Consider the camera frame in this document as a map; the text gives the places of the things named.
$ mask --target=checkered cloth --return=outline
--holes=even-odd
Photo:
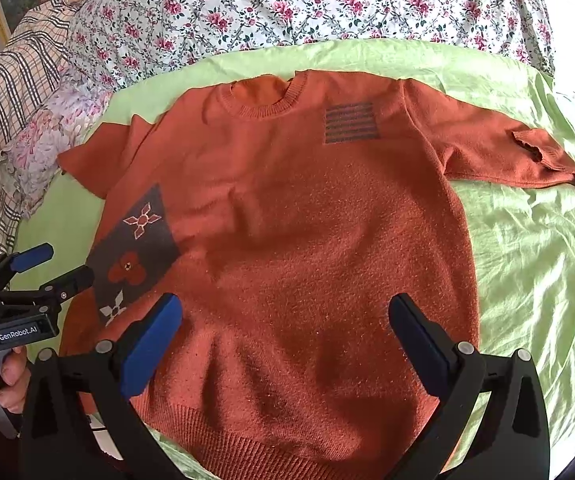
[[[81,0],[53,0],[30,10],[0,53],[0,152],[58,88],[69,22]],[[18,204],[0,183],[0,253],[11,251]]]

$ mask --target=light green fabric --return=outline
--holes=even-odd
[[[288,78],[308,68],[418,79],[462,101],[545,128],[575,158],[575,133],[557,107],[551,81],[503,57],[420,41],[356,40],[224,54],[117,93],[104,121],[129,124],[139,114],[152,122],[188,88],[263,73]],[[192,134],[181,124],[179,132]],[[554,444],[575,430],[575,188],[453,186],[465,206],[474,248],[481,351],[507,356],[525,347],[532,352]],[[13,286],[34,287],[82,264],[102,206],[70,177],[58,176],[44,205],[22,223],[17,243],[24,250],[49,242],[54,259],[18,276]],[[481,415],[479,407],[453,463],[462,458]],[[164,448],[171,452],[168,441]],[[186,455],[176,453],[177,463],[187,462]]]

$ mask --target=sweater sleeve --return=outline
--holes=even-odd
[[[87,142],[61,153],[58,164],[85,189],[105,200],[155,127],[137,115],[128,125],[103,123]]]
[[[517,187],[575,186],[575,163],[545,130],[403,81],[410,120],[430,142],[452,179]]]

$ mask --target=sweater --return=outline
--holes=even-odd
[[[575,186],[544,130],[415,80],[298,72],[191,89],[155,124],[102,124],[61,167],[106,200],[61,352],[115,340],[164,292],[183,324],[149,425],[223,480],[377,480],[437,405],[389,327],[407,292],[479,342],[448,179]]]

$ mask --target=metal screw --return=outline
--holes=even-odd
[[[103,339],[103,341],[96,343],[95,349],[99,354],[106,354],[112,349],[113,346],[114,343],[112,343],[109,339]]]
[[[469,341],[461,341],[456,348],[461,354],[472,355],[474,353],[474,345]]]
[[[51,348],[43,348],[39,353],[38,353],[38,358],[41,361],[49,361],[49,359],[51,359],[52,354],[54,354],[54,350],[52,350]]]
[[[532,358],[530,352],[528,352],[524,348],[520,348],[519,351],[517,352],[517,355],[519,356],[519,359],[521,359],[522,361],[529,361]]]

